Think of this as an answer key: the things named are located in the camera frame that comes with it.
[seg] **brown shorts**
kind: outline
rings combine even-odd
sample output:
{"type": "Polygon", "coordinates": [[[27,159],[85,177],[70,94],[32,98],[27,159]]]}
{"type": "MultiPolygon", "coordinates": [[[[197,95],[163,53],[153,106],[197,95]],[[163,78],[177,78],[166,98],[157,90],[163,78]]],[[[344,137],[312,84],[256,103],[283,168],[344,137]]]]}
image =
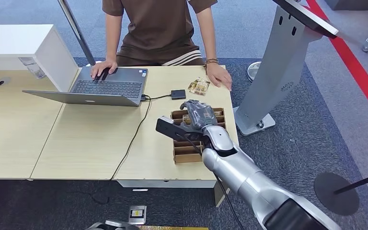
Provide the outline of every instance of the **brown shorts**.
{"type": "Polygon", "coordinates": [[[205,64],[199,50],[188,52],[172,60],[140,60],[126,56],[117,57],[118,66],[203,66],[205,64]]]}

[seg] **laptop keyboard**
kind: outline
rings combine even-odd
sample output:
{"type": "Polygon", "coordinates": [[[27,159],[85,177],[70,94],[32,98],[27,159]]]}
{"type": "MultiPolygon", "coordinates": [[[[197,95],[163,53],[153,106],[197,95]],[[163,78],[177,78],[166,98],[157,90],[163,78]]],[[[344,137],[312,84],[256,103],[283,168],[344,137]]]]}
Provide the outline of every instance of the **laptop keyboard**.
{"type": "Polygon", "coordinates": [[[73,92],[121,95],[127,98],[138,98],[141,82],[134,81],[106,81],[78,80],[73,92]]]}

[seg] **light wood tabletop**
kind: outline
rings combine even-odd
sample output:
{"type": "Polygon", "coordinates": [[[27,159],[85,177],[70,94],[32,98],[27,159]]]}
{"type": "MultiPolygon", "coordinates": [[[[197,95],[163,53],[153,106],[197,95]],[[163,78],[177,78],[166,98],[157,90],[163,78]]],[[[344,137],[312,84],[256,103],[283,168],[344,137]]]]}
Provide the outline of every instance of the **light wood tabletop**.
{"type": "MultiPolygon", "coordinates": [[[[144,93],[150,97],[186,90],[187,99],[224,108],[226,126],[238,142],[230,92],[212,84],[206,96],[189,93],[189,84],[206,78],[202,67],[147,67],[144,93]]],[[[161,98],[151,102],[120,170],[114,179],[122,180],[215,180],[202,162],[174,164],[173,140],[156,132],[157,119],[179,110],[185,100],[161,98]]],[[[111,179],[140,123],[149,102],[141,106],[64,105],[32,174],[33,179],[111,179]]]]}
{"type": "Polygon", "coordinates": [[[0,179],[28,179],[62,103],[31,97],[22,90],[55,91],[48,78],[27,70],[0,71],[0,179]]]}

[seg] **cardboard box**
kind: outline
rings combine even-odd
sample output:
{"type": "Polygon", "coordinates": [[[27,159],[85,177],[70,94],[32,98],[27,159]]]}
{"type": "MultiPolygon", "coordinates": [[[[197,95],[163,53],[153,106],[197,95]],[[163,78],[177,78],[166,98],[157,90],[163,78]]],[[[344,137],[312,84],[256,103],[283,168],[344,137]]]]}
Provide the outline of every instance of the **cardboard box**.
{"type": "MultiPolygon", "coordinates": [[[[225,126],[225,112],[223,108],[213,108],[214,112],[221,115],[216,115],[218,125],[226,129],[225,126]]],[[[183,121],[183,115],[188,115],[187,110],[177,110],[171,113],[171,118],[176,125],[180,125],[183,121]]],[[[201,151],[204,149],[204,144],[201,141],[193,142],[201,151]]],[[[197,153],[194,147],[187,141],[173,141],[173,159],[175,164],[188,163],[188,162],[200,162],[201,156],[197,153]]]]}

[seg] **blue carpet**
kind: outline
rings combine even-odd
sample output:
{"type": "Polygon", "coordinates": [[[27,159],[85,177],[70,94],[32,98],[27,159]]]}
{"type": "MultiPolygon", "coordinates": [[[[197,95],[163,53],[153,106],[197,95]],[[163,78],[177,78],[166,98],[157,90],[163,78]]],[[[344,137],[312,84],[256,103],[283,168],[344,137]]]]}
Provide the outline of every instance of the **blue carpet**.
{"type": "MultiPolygon", "coordinates": [[[[85,58],[76,58],[82,66],[85,58]]],[[[233,77],[232,103],[239,105],[250,82],[246,68],[257,59],[222,58],[233,77]]],[[[276,126],[249,137],[239,136],[242,149],[264,172],[286,189],[306,197],[342,229],[368,230],[368,188],[358,189],[360,210],[349,217],[327,211],[313,190],[317,174],[331,171],[351,181],[361,175],[332,116],[304,66],[300,84],[270,113],[276,126]]],[[[127,220],[130,205],[148,206],[148,225],[200,226],[211,230],[237,230],[228,203],[214,208],[212,189],[150,189],[133,193],[117,183],[104,181],[0,181],[0,230],[81,230],[105,219],[127,220]],[[100,191],[99,205],[86,194],[100,191]]],[[[252,212],[230,195],[241,222],[248,230],[260,230],[252,212]]]]}

